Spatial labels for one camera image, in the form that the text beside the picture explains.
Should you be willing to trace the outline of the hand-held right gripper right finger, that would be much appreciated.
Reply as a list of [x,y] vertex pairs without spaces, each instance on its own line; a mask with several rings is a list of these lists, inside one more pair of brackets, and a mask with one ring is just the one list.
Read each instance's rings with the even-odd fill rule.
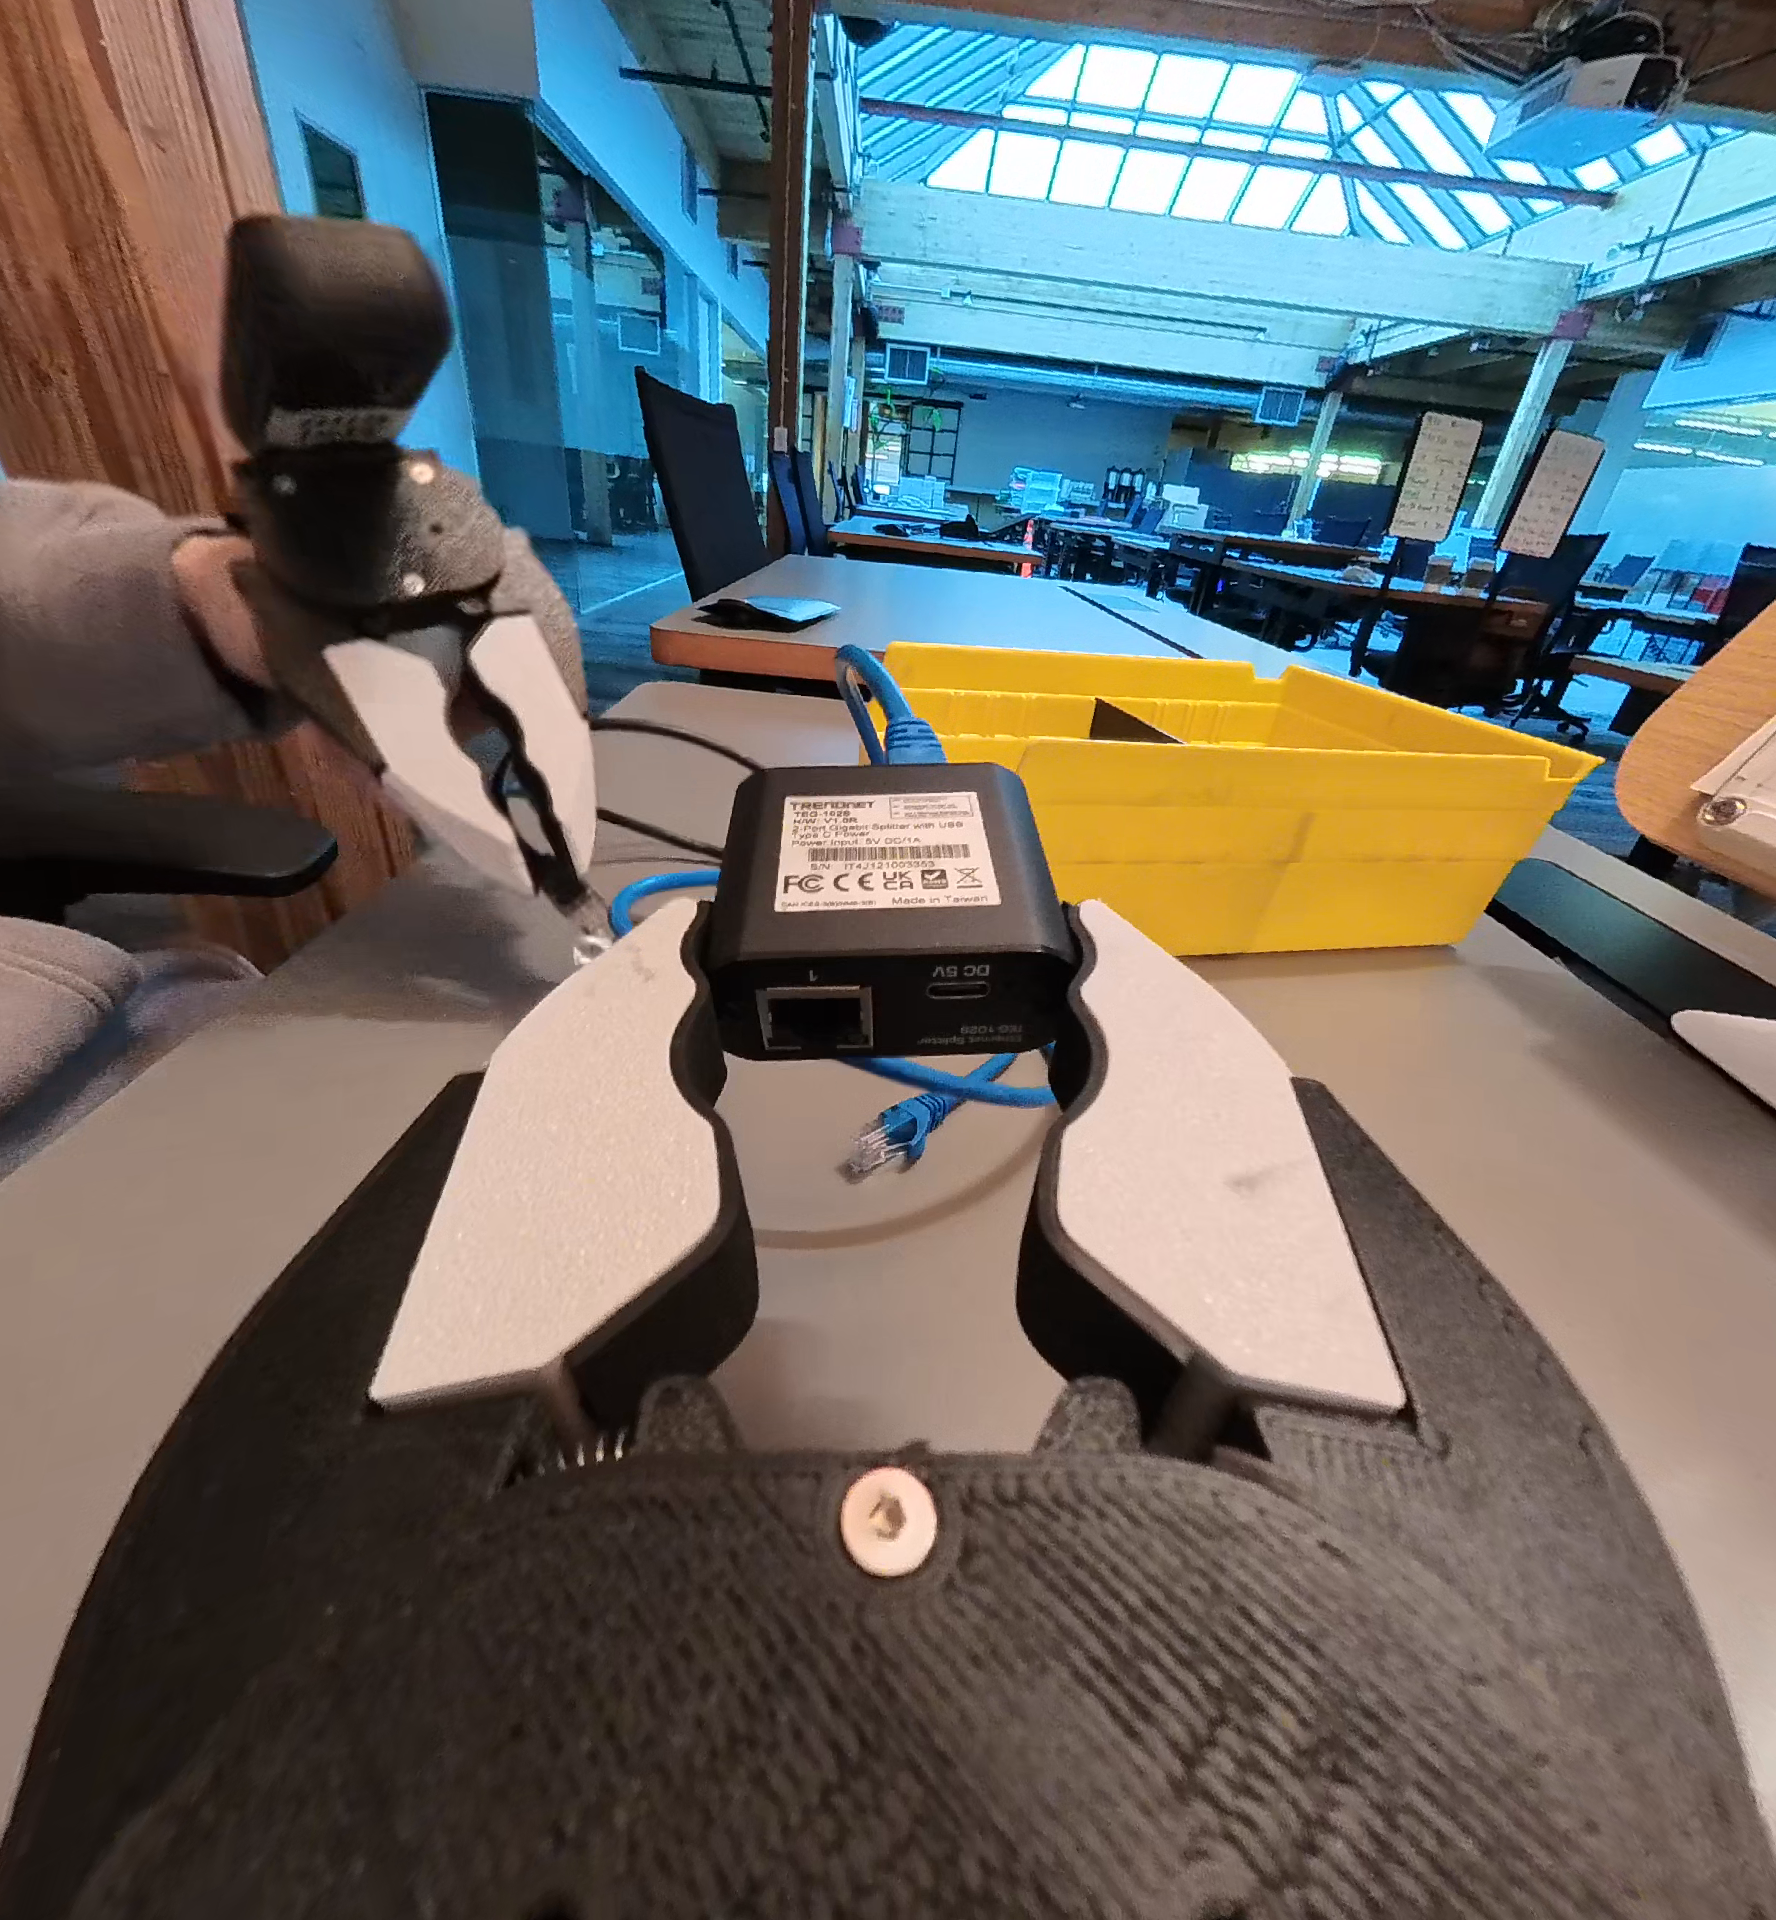
[[1020,1331],[1120,1386],[1144,1444],[1222,1444],[1265,1407],[1387,1421],[1406,1381],[1293,1075],[1182,961],[1099,900],[1052,1055],[1020,1231]]

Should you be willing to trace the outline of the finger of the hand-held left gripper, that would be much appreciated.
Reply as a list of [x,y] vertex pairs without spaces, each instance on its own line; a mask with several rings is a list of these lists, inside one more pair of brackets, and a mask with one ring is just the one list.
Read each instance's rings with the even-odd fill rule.
[[591,730],[536,618],[492,616],[468,641],[465,687],[498,728],[518,789],[485,780],[494,855],[549,903],[580,903],[597,830]]
[[[468,641],[454,678],[462,690]],[[322,659],[378,756],[378,780],[395,805],[479,876],[510,892],[538,897],[519,876],[508,875],[481,828],[489,776],[451,728],[444,672],[432,659],[378,638],[332,645]]]

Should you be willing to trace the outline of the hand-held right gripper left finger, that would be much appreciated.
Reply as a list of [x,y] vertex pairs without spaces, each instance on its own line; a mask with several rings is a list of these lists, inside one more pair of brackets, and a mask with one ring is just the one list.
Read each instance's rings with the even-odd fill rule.
[[496,1043],[372,1371],[384,1412],[533,1398],[636,1427],[755,1326],[697,903],[648,916]]

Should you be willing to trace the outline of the yellow plastic bin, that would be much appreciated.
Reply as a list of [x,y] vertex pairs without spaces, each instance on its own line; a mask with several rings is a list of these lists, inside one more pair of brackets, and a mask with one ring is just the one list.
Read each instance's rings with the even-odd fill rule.
[[1062,898],[1176,957],[1450,947],[1597,761],[1295,664],[884,659],[950,760],[1020,780]]

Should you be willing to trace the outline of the black ethernet splitter box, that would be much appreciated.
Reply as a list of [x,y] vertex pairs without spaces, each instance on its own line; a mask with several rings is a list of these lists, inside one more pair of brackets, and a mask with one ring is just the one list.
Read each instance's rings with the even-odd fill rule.
[[1044,1051],[1077,968],[1023,787],[980,761],[743,780],[696,953],[753,1062]]

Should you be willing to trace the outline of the person's left forearm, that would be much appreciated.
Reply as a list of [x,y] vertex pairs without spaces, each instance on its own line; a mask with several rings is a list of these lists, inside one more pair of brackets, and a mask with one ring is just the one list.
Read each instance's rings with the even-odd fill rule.
[[99,483],[0,483],[0,781],[253,740],[181,622],[196,527]]

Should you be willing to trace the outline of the grey desk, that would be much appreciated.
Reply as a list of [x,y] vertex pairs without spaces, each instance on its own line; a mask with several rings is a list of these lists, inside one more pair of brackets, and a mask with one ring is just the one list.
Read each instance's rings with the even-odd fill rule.
[[[0,1185],[0,1832],[66,1629],[267,1284],[564,973],[544,906],[393,879]],[[1776,1838],[1776,1115],[1494,920],[1455,947],[1197,971],[1324,1082],[1530,1317],[1683,1572]],[[1019,1449],[1042,1117],[849,1185],[858,1070],[732,1064],[760,1304],[719,1374],[766,1449]]]

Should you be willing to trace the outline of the black desk pad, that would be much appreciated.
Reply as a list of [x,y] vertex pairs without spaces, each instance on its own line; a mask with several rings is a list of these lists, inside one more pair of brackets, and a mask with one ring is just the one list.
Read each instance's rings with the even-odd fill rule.
[[1657,1033],[1683,1011],[1776,1021],[1776,985],[1547,859],[1515,864],[1485,916]]

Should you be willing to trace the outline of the person's left hand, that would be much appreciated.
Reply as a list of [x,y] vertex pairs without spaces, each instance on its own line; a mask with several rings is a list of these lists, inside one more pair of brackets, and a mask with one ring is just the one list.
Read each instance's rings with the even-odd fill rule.
[[276,669],[300,657],[302,634],[296,609],[251,543],[219,524],[196,527],[176,543],[170,566],[181,622],[250,733],[291,733],[300,709]]

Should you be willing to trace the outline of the wide wooden pillar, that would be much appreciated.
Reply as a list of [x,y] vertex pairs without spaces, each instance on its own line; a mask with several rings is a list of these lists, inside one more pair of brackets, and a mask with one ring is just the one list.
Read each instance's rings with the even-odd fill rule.
[[0,462],[215,516],[225,241],[276,209],[238,4],[0,3]]

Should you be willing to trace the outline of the person's grey sweatshirt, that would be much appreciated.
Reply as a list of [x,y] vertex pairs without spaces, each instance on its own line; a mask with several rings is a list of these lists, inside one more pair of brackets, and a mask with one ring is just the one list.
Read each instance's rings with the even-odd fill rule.
[[0,1181],[233,1010],[259,973],[225,947],[127,951],[0,917]]

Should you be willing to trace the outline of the wooden document board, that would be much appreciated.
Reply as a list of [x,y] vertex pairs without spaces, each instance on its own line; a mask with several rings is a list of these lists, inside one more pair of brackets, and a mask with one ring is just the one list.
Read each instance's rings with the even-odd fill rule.
[[1776,903],[1776,873],[1709,830],[1693,781],[1776,718],[1776,602],[1632,735],[1616,794],[1654,847]]

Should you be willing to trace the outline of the white whiteboard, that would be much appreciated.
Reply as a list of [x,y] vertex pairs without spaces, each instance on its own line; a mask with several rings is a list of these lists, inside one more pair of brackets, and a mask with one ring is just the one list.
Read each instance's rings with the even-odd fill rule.
[[1483,434],[1483,420],[1428,409],[1403,452],[1387,535],[1438,545],[1452,532]]
[[1550,558],[1569,537],[1579,506],[1595,479],[1606,445],[1564,427],[1549,430],[1524,468],[1498,548],[1509,556]]

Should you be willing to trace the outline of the ceiling projector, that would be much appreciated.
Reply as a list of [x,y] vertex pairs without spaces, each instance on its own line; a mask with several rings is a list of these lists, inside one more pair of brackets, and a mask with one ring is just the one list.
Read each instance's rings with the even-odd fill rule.
[[1483,142],[1495,163],[1571,175],[1663,124],[1685,91],[1669,53],[1564,60],[1502,102]]

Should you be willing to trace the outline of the thin wooden post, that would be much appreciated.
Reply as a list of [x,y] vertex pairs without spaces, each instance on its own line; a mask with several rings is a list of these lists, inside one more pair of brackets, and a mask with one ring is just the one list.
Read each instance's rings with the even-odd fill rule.
[[801,426],[814,17],[812,3],[771,4],[766,411],[777,456],[797,449]]

